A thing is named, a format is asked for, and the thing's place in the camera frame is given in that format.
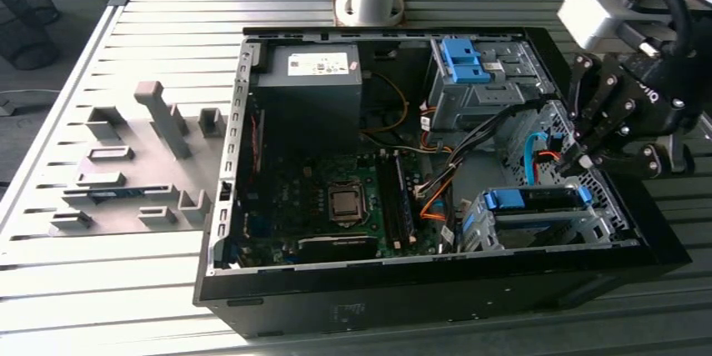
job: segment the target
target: blue drive bracket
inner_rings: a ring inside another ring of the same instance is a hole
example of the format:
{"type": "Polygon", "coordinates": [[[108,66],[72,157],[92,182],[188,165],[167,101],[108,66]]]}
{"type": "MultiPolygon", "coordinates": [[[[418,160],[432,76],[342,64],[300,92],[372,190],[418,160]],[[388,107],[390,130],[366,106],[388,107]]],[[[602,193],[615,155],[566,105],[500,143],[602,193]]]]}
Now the blue drive bracket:
{"type": "Polygon", "coordinates": [[[519,189],[495,189],[486,193],[486,205],[488,210],[524,208],[522,191],[519,189]]]}
{"type": "Polygon", "coordinates": [[[447,38],[442,41],[443,59],[454,71],[455,83],[490,83],[492,77],[480,64],[480,53],[470,39],[447,38]]]}

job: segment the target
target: aluminum extrusion table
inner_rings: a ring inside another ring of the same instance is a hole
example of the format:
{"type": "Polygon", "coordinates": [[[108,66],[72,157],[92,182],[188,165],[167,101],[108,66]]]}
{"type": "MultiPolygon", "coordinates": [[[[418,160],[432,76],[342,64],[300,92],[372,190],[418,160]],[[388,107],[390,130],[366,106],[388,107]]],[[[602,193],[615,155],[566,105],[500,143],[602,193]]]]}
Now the aluminum extrusion table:
{"type": "MultiPolygon", "coordinates": [[[[559,6],[407,0],[414,26],[546,27],[571,56],[559,6]]],[[[184,116],[206,105],[227,108],[243,27],[331,24],[326,0],[131,0],[106,9],[0,203],[0,354],[710,354],[712,145],[702,133],[688,141],[702,176],[650,184],[695,262],[566,313],[247,343],[192,306],[199,230],[48,237],[59,187],[90,146],[87,107],[123,102],[138,80],[160,79],[184,116]]]]}

